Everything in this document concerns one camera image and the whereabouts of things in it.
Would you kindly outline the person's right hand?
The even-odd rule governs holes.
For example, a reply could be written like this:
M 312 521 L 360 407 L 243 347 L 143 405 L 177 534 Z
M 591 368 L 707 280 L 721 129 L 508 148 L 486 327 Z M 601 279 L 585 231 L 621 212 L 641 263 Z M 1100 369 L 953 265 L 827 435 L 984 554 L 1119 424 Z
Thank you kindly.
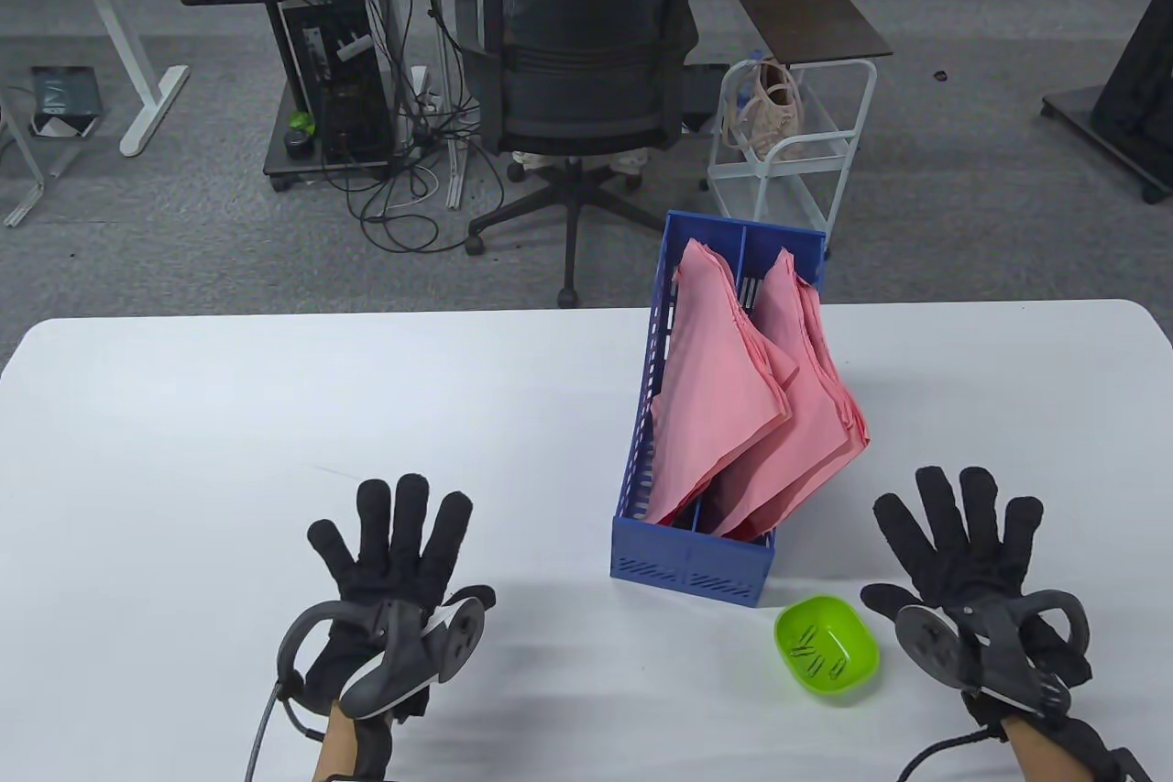
M 915 484 L 925 529 L 897 494 L 874 504 L 911 589 L 873 582 L 863 605 L 893 623 L 921 669 L 960 691 L 981 726 L 1017 716 L 1071 736 L 1082 726 L 1071 691 L 1092 676 L 1091 628 L 1066 590 L 1024 589 L 1043 502 L 1019 496 L 998 510 L 994 475 L 979 467 L 964 468 L 957 487 L 942 468 L 924 467 Z

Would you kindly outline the person's left hand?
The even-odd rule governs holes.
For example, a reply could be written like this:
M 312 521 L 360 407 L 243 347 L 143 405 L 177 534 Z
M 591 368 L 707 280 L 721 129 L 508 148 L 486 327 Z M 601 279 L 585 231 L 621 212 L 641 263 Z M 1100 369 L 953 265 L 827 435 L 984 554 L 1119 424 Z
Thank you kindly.
M 429 502 L 428 481 L 406 472 L 394 489 L 385 480 L 365 480 L 357 488 L 359 544 L 351 555 L 335 523 L 311 523 L 307 539 L 335 582 L 343 601 L 378 605 L 405 600 L 422 610 L 428 624 L 436 608 L 469 598 L 494 607 L 495 590 L 470 585 L 445 597 L 465 543 L 473 502 L 461 491 L 445 494 L 428 539 L 423 526 Z M 332 623 L 326 647 L 311 664 L 299 702 L 325 715 L 339 701 L 344 686 L 380 652 L 377 640 L 350 623 Z

